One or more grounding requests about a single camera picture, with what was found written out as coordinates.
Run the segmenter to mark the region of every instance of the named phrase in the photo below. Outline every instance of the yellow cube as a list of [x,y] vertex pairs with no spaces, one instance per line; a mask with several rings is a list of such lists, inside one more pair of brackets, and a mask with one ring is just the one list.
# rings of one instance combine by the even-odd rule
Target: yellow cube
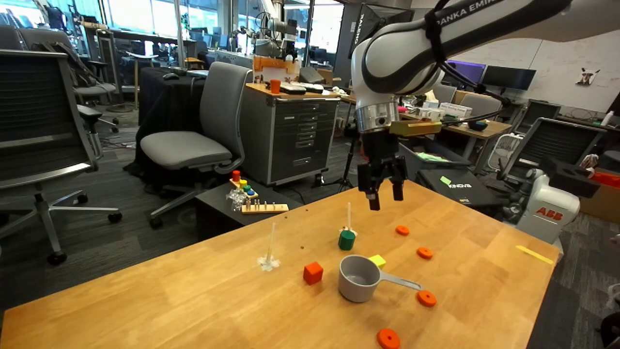
[[370,257],[369,260],[373,261],[373,263],[376,264],[379,269],[383,269],[383,266],[386,264],[386,260],[384,260],[383,257],[381,257],[380,255],[374,255]]

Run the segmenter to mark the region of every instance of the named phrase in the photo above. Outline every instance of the measuring cup handle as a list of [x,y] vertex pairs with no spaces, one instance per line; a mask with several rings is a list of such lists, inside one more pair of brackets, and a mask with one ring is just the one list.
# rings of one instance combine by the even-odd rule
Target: measuring cup handle
[[405,286],[405,287],[408,287],[408,288],[416,289],[418,291],[422,290],[422,285],[420,285],[419,283],[415,283],[413,281],[401,279],[401,278],[398,278],[398,277],[396,277],[396,276],[394,276],[392,274],[387,274],[387,273],[381,272],[381,279],[385,280],[385,281],[389,281],[391,283],[399,284],[401,286]]

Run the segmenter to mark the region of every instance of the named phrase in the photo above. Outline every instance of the tripod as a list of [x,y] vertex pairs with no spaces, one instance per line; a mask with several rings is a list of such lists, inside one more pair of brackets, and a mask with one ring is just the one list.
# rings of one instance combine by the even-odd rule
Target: tripod
[[339,184],[340,186],[338,187],[338,191],[337,191],[338,193],[345,190],[345,188],[354,188],[353,184],[348,178],[348,173],[349,173],[349,170],[351,169],[351,162],[353,161],[353,152],[355,151],[355,142],[357,142],[357,133],[353,133],[353,137],[351,138],[351,147],[349,148],[349,153],[347,155],[347,164],[345,165],[345,172],[342,174],[342,177],[340,177],[339,179],[336,179],[333,182],[323,183],[322,175],[320,174],[319,176],[321,176],[321,180],[320,181],[315,180],[314,182],[315,184],[312,186],[312,188]]

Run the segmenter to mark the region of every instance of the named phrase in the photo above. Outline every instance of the gray measuring cup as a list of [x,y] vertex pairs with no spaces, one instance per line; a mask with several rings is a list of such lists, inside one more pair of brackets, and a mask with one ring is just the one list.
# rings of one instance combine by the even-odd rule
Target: gray measuring cup
[[379,267],[366,257],[350,255],[340,261],[340,278],[338,290],[349,301],[368,302],[380,281],[390,281],[408,288],[422,290],[418,283],[398,278],[382,272]]

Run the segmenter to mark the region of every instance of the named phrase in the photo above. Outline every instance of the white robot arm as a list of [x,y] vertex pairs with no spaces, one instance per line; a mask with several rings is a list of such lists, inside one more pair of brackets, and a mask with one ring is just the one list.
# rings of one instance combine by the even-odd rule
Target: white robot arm
[[398,120],[395,94],[431,90],[449,70],[446,57],[494,40],[571,41],[620,29],[620,0],[461,0],[443,8],[446,3],[439,0],[424,19],[385,26],[353,51],[357,126],[369,158],[358,167],[358,182],[372,210],[380,208],[384,177],[391,177],[394,199],[403,199],[406,169],[389,133]]

